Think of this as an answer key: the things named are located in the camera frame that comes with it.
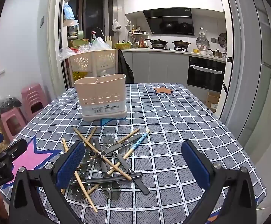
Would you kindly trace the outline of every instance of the blue checkered tablecloth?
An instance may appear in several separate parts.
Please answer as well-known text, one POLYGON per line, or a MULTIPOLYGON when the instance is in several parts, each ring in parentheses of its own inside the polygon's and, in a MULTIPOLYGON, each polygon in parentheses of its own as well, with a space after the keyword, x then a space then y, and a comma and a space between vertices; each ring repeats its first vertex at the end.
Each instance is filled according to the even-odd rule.
MULTIPOLYGON (((98 120, 83 121, 76 90, 70 88, 47 105, 17 136, 17 139, 29 141, 36 135, 38 150, 55 150, 63 149, 62 137, 69 146, 80 140, 72 127, 87 135, 94 126, 98 126, 93 137, 99 138, 100 142, 104 136, 120 139, 136 128, 140 128, 141 133, 151 130, 127 159, 134 171, 143 173, 142 181, 150 194, 143 195, 134 182, 121 181, 120 198, 110 201, 98 188, 91 194, 98 209, 95 214, 87 200, 75 201, 70 191, 66 190, 65 198, 84 223, 183 222, 204 193, 181 155, 181 143, 188 139, 211 162, 219 162, 229 169, 245 166, 251 176, 257 203, 265 198, 266 188, 244 149, 227 127, 182 84, 127 84, 126 92, 126 121, 111 121, 103 127, 98 120), (155 94, 152 88, 162 86, 175 91, 172 95, 155 94)), ((50 161, 54 162, 59 155, 50 161)), ((108 158, 117 162, 114 155, 108 158)), ((88 176, 97 178, 103 174, 97 165, 88 170, 88 176)), ((7 199, 10 198, 11 188, 2 192, 7 199)), ((227 188, 222 191, 214 212, 222 206, 226 193, 227 188)), ((40 196, 49 217, 58 221, 42 189, 40 196)))

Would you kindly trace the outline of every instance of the utensil holder label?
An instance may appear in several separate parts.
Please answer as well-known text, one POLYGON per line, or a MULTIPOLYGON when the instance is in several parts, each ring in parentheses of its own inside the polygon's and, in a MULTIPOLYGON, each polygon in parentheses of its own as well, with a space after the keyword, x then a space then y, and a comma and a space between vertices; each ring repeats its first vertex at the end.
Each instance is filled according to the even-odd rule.
POLYGON ((81 106, 81 108, 85 116, 121 112, 125 110, 125 100, 109 104, 81 106))

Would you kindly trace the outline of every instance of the pink star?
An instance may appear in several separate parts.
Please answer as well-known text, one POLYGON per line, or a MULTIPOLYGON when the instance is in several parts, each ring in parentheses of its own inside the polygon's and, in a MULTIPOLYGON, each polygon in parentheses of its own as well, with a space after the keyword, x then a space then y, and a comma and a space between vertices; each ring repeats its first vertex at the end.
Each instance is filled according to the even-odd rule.
MULTIPOLYGON (((12 173, 16 176, 16 173, 20 167, 26 167, 27 170, 33 170, 39 168, 43 163, 47 162, 61 150, 40 151, 36 148, 36 136, 34 136, 28 143, 28 149, 20 155, 13 162, 12 173)), ((14 179, 6 183, 3 188, 13 185, 14 179)))

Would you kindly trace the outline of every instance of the oven handle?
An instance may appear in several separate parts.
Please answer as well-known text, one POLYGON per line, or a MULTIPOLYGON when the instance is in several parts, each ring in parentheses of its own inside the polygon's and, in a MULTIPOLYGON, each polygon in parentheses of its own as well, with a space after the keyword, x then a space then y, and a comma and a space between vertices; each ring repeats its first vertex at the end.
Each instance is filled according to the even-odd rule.
POLYGON ((192 65, 192 67, 198 71, 206 71, 206 72, 210 72, 210 73, 218 74, 218 75, 222 74, 222 71, 216 71, 216 70, 212 70, 205 67, 200 67, 200 66, 195 66, 195 65, 192 65))

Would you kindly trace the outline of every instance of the chopstick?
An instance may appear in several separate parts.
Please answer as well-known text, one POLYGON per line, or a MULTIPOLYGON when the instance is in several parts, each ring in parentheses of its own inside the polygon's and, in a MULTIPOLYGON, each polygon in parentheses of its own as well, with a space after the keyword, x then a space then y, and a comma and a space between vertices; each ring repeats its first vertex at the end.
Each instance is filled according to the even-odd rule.
MULTIPOLYGON (((75 128, 73 127, 73 130, 80 136, 81 139, 83 139, 83 141, 94 151, 97 153, 100 153, 86 138, 83 137, 83 135, 75 128)), ((132 180, 132 178, 127 175, 126 173, 124 173, 121 169, 119 169, 118 167, 116 167, 110 160, 108 160, 105 156, 102 156, 102 159, 107 162, 109 165, 111 165, 115 170, 117 170, 119 173, 121 173, 126 179, 128 179, 129 181, 132 180)))
POLYGON ((87 140, 88 140, 88 141, 92 138, 92 136, 94 135, 96 129, 97 129, 97 126, 94 127, 94 129, 91 131, 91 133, 90 133, 89 136, 87 137, 87 140))
MULTIPOLYGON (((150 130, 147 130, 146 133, 136 142, 136 144, 133 145, 133 147, 124 155, 124 159, 128 158, 132 152, 137 148, 137 146, 145 139, 145 137, 150 133, 150 130)), ((116 163, 116 167, 119 167, 121 165, 120 162, 117 162, 116 163)), ((114 168, 111 168, 110 171, 108 172, 108 175, 111 175, 113 172, 115 171, 114 168)), ((91 194, 96 188, 99 187, 100 184, 96 184, 94 185, 89 191, 88 191, 88 194, 91 194)))
POLYGON ((131 132, 130 134, 128 134, 127 136, 124 136, 122 139, 118 140, 118 143, 122 143, 125 140, 127 140, 129 137, 132 137, 136 132, 140 131, 139 128, 135 129, 133 132, 131 132))
MULTIPOLYGON (((65 138, 62 138, 62 141, 63 141, 63 145, 64 145, 65 152, 67 152, 67 151, 68 151, 68 146, 67 146, 67 144, 66 144, 65 138)), ((77 171, 74 172, 74 175, 75 175, 76 180, 78 181, 78 184, 80 185, 80 187, 81 187, 81 189, 82 189, 84 195, 86 196, 87 200, 89 201, 91 207, 92 207, 92 208, 94 209, 94 211, 97 213, 98 211, 97 211, 95 205, 93 204, 93 202, 92 202, 90 196, 88 195, 88 193, 87 193, 87 191, 86 191, 86 189, 85 189, 83 183, 81 182, 81 178, 79 177, 77 171)))

